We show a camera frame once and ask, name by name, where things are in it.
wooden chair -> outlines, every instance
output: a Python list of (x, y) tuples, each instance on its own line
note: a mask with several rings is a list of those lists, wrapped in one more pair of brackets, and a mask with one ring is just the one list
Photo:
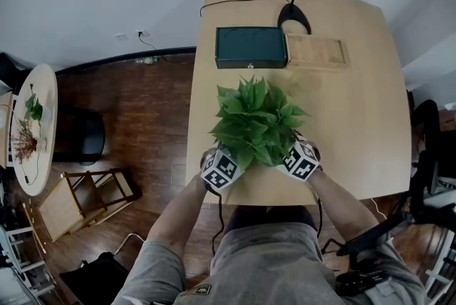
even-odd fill
[(120, 169), (64, 172), (38, 206), (38, 212), (54, 242), (65, 234), (100, 224), (140, 196)]

wooden floor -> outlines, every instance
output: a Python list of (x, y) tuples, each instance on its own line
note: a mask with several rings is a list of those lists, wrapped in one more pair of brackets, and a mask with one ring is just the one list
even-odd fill
[[(46, 262), (58, 281), (64, 301), (75, 299), (61, 283), (58, 274), (78, 267), (84, 259), (96, 259), (102, 252), (114, 252), (130, 232), (147, 236), (149, 228), (167, 203), (185, 185), (185, 155), (187, 149), (188, 115), (192, 88), (193, 55), (170, 56), (171, 61), (155, 65), (124, 61), (58, 77), (58, 101), (80, 108), (90, 108), (102, 116), (106, 129), (103, 159), (90, 170), (125, 167), (132, 181), (142, 191), (142, 197), (106, 222), (50, 243), (39, 218), (38, 231), (46, 242)], [(45, 191), (31, 198), (34, 211), (46, 190), (56, 182), (58, 174), (87, 170), (77, 164), (54, 163)], [(11, 183), (14, 202), (29, 203), (17, 182)], [(370, 200), (367, 206), (377, 215)], [(393, 197), (378, 199), (380, 210), (387, 212), (394, 204)], [(229, 219), (233, 207), (225, 206), (223, 216)], [(318, 224), (317, 206), (309, 207)], [(210, 240), (219, 229), (217, 206), (204, 204), (185, 253), (188, 286), (208, 275), (212, 258)], [(395, 238), (395, 245), (409, 267), (422, 278), (432, 265), (441, 243), (442, 232), (433, 227), (414, 227)], [(320, 244), (330, 237), (341, 240), (325, 216)], [(116, 259), (130, 269), (139, 252), (140, 243), (134, 239), (124, 247)], [(327, 265), (345, 271), (347, 258), (335, 254), (325, 256)], [(51, 296), (47, 302), (58, 304)]]

